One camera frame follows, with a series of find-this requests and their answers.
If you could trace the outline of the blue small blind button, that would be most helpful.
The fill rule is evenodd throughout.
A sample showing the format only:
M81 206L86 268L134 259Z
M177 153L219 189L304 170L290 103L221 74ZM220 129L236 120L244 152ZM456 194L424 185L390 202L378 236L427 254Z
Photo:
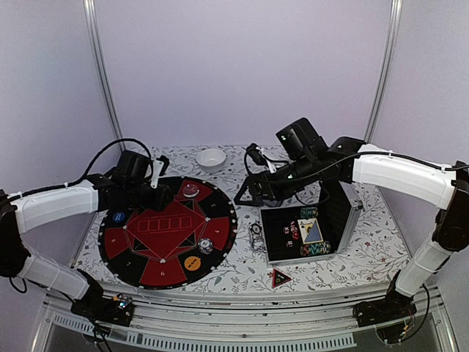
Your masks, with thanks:
M125 213L120 211L120 212L116 212L113 214L112 220L113 222L120 223L125 220L125 217L126 217Z

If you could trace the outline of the orange big blind button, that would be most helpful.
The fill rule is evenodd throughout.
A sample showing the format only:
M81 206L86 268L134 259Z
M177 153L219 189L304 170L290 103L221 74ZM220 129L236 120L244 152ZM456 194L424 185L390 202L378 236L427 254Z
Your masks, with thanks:
M187 271L197 271L202 266L202 259L197 256L189 256L184 261L184 267Z

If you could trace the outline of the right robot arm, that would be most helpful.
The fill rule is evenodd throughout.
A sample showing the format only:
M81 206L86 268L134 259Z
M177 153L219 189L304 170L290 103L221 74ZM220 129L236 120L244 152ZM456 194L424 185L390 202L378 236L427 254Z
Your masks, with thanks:
M433 233L395 276L379 304L384 319L393 320L405 311L407 300L430 275L468 246L468 165L434 164L346 136L327 145L305 117L276 136L289 160L275 168L256 144L248 146L245 157L269 169L248 173L235 204L260 206L288 199L311 183L337 180L390 189L438 208Z

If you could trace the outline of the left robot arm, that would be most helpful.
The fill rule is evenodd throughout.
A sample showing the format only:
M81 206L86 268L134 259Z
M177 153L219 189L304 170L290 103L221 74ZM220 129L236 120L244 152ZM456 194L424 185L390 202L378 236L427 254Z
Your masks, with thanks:
M68 183L13 194L1 193L1 277L15 277L80 300L93 318L103 318L108 301L95 290L100 286L85 274L58 263L24 243L28 232L51 229L55 223L104 210L163 210L172 199L160 184L169 159L153 157L137 139L142 153L125 150L117 164L104 173L84 173Z

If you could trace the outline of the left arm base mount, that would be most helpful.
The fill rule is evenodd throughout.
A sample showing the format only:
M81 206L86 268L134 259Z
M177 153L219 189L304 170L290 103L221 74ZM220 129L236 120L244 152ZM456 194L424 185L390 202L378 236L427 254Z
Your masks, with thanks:
M130 297L121 293L113 298L106 298L97 293L75 300L70 311L93 321L129 327L135 305Z

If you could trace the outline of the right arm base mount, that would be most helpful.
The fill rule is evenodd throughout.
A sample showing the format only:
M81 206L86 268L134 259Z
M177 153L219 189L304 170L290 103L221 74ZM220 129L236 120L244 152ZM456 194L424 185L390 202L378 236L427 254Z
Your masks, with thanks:
M416 313L413 297L403 296L397 292L387 293L381 299L362 301L352 308L352 315L359 327L386 323Z

